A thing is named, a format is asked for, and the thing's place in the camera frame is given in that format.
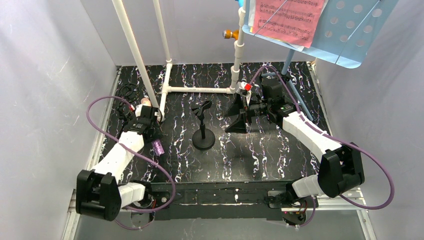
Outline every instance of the black round base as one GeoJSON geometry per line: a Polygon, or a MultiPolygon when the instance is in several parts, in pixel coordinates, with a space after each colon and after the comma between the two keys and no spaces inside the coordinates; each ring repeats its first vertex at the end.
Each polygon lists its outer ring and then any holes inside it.
{"type": "Polygon", "coordinates": [[[215,134],[213,131],[209,129],[204,130],[205,138],[202,139],[202,132],[201,130],[197,130],[193,134],[193,138],[191,139],[193,141],[193,146],[199,150],[208,150],[211,149],[215,144],[215,134]]]}

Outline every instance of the circular hole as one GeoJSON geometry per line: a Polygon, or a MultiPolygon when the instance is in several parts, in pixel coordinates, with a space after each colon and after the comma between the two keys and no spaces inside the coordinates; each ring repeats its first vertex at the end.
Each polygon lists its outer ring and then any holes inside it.
{"type": "Polygon", "coordinates": [[[332,23],[332,24],[336,24],[338,22],[339,22],[339,18],[336,17],[336,16],[332,17],[331,20],[330,20],[330,23],[332,23]]]}
{"type": "Polygon", "coordinates": [[[336,5],[335,5],[338,9],[342,9],[345,7],[345,2],[344,1],[339,1],[336,5]]]}
{"type": "Polygon", "coordinates": [[[355,12],[355,13],[360,13],[360,12],[362,12],[362,5],[356,5],[354,8],[353,8],[353,11],[355,12]]]}
{"type": "Polygon", "coordinates": [[[347,27],[348,29],[352,29],[353,27],[355,27],[355,22],[354,22],[354,21],[348,21],[348,22],[346,23],[346,27],[347,27]]]}
{"type": "Polygon", "coordinates": [[[357,45],[358,47],[362,47],[362,46],[364,46],[364,45],[365,45],[365,41],[364,41],[364,40],[358,40],[358,41],[356,42],[356,45],[357,45]]]}
{"type": "Polygon", "coordinates": [[[343,35],[340,37],[340,41],[342,41],[343,43],[346,42],[348,40],[348,36],[343,35]]]}
{"type": "Polygon", "coordinates": [[[365,27],[363,28],[363,31],[364,31],[365,33],[369,34],[369,33],[371,33],[371,32],[373,31],[373,26],[370,26],[370,25],[365,26],[365,27]]]}
{"type": "Polygon", "coordinates": [[[326,36],[327,38],[331,37],[332,35],[333,35],[333,32],[332,32],[332,31],[326,31],[326,32],[325,32],[325,36],[326,36]]]}
{"type": "Polygon", "coordinates": [[[372,12],[372,16],[375,18],[378,18],[382,15],[382,13],[383,11],[380,8],[377,8],[372,12]]]}

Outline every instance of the red cap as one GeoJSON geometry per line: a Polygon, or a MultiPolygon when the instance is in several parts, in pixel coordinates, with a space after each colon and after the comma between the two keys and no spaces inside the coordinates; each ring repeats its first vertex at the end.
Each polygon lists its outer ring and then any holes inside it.
{"type": "Polygon", "coordinates": [[[252,88],[252,85],[250,85],[249,83],[246,84],[246,86],[244,86],[244,89],[247,91],[250,91],[252,88]]]}

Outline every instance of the musical notes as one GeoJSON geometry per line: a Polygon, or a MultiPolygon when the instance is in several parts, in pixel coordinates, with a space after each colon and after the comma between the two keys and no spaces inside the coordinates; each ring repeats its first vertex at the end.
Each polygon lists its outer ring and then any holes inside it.
{"type": "Polygon", "coordinates": [[[324,1],[256,0],[252,32],[309,48],[324,1]]]}

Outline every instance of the marble pattern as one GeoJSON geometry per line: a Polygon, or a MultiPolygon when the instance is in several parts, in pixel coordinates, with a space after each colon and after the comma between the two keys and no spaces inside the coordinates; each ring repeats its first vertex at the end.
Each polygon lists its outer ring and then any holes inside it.
{"type": "MultiPolygon", "coordinates": [[[[240,78],[250,80],[262,65],[282,69],[283,62],[243,63],[240,78]]],[[[174,65],[169,84],[173,87],[216,87],[226,88],[231,82],[232,64],[181,64],[174,65]]],[[[136,67],[123,67],[120,72],[118,89],[128,83],[142,87],[143,82],[136,67]]],[[[153,88],[160,96],[165,77],[165,66],[147,67],[153,88]]],[[[293,83],[303,97],[305,104],[321,129],[328,130],[314,84],[305,62],[292,62],[289,72],[293,83]]],[[[141,98],[147,96],[141,88],[141,98]]],[[[260,86],[255,84],[254,92],[260,86]]],[[[293,180],[318,172],[319,163],[311,152],[296,138],[269,124],[266,116],[253,118],[248,134],[225,133],[225,128],[235,120],[223,117],[233,102],[233,96],[211,93],[172,92],[167,96],[165,121],[161,130],[166,134],[161,139],[165,154],[155,156],[152,145],[146,144],[141,154],[159,162],[176,182],[225,182],[225,181],[272,181],[293,180]],[[208,151],[199,151],[192,146],[191,137],[199,129],[199,121],[191,108],[212,100],[212,107],[205,112],[205,124],[216,137],[215,145],[208,151]]],[[[108,132],[118,135],[122,121],[118,119],[114,102],[108,124],[108,132]]],[[[103,158],[115,143],[105,139],[103,158]]],[[[159,170],[141,159],[133,159],[121,176],[121,182],[129,180],[164,182],[166,177],[159,170]]]]}

